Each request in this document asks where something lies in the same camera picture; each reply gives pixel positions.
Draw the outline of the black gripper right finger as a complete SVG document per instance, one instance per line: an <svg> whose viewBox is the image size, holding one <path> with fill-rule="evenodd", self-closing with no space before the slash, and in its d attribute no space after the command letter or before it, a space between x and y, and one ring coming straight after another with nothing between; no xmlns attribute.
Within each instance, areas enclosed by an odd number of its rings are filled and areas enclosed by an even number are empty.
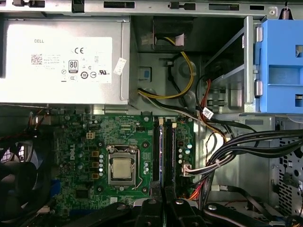
<svg viewBox="0 0 303 227"><path fill-rule="evenodd" d="M168 224L173 227L268 227L269 224L232 210L219 203L208 203L202 210L192 207L185 199L176 197L173 187L165 188Z"/></svg>

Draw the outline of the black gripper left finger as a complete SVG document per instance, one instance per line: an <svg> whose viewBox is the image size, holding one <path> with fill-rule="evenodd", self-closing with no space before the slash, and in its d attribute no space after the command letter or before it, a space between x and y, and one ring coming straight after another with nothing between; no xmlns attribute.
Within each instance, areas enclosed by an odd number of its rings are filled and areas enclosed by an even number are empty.
<svg viewBox="0 0 303 227"><path fill-rule="evenodd" d="M79 219L80 227L161 227L163 202L159 181L150 183L150 195L132 207L122 202L113 203Z"/></svg>

